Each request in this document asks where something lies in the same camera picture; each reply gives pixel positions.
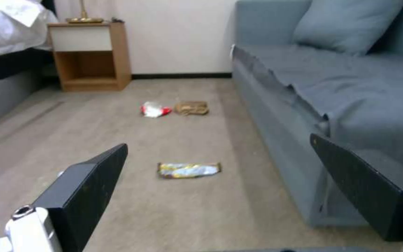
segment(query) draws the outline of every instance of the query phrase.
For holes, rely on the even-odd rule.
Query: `white wall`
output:
[[[236,0],[85,0],[89,16],[126,24],[134,74],[230,72]],[[55,0],[59,19],[78,0]]]

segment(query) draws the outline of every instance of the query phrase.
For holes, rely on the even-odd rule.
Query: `gray blanket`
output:
[[[403,57],[347,56],[302,46],[236,47],[262,64],[275,85],[298,96],[329,121],[330,137],[378,149],[403,164]]]

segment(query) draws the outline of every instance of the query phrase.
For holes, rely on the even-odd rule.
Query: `lamp base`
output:
[[[82,24],[82,23],[102,23],[104,19],[100,17],[73,17],[72,19],[66,19],[70,24]]]

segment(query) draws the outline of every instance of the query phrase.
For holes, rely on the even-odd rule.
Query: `trash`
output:
[[[170,107],[163,107],[160,104],[156,102],[145,102],[143,105],[141,105],[141,113],[145,117],[149,118],[157,118],[160,116],[167,115],[168,113],[172,112],[172,108]]]
[[[206,115],[209,112],[205,101],[182,101],[175,105],[175,111],[181,115]]]
[[[188,179],[211,176],[222,171],[216,164],[158,163],[158,175],[164,179]]]

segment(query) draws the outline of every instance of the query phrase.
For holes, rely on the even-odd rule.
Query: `white bedsheet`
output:
[[[48,49],[47,23],[54,13],[36,0],[0,0],[0,55],[37,47]]]

